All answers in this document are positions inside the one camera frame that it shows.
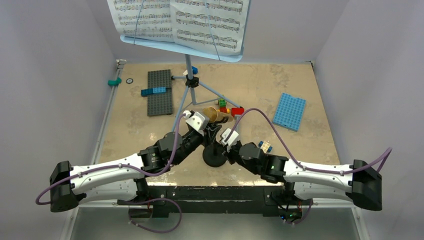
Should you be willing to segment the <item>black microphone stand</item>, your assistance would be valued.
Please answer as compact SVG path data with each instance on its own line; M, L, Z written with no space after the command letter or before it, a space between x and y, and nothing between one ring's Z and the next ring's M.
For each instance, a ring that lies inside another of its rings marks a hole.
M208 123L207 126L221 126L219 123ZM224 156L225 147L217 141L214 144L204 147L202 152L203 161L210 167L218 168L224 165L227 159Z

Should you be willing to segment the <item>gold microphone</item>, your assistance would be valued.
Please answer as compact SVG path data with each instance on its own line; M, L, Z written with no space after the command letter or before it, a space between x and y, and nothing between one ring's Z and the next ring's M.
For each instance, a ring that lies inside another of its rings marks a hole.
M210 123L228 123L234 120L234 117L228 113L221 112L214 107L206 107L202 109L202 113L209 118Z

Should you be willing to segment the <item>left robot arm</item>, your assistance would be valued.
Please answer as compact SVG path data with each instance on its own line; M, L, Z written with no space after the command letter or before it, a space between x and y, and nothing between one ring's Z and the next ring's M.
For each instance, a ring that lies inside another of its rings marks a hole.
M106 163L76 166L61 161L49 178L50 211L65 212L99 200L134 201L142 205L149 199L146 177L162 170L167 172L169 160L171 165L179 165L199 146L211 145L221 128L210 123L203 133L192 127L184 135L169 132L138 153Z

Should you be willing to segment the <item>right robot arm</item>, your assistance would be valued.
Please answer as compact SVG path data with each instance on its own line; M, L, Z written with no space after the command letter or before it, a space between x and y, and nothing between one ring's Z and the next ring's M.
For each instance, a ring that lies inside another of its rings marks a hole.
M265 153L252 142L240 141L226 144L223 155L230 164L237 163L268 183L287 185L280 196L288 204L322 198L345 200L369 211L383 208L382 175L363 160L342 165L297 165L291 158Z

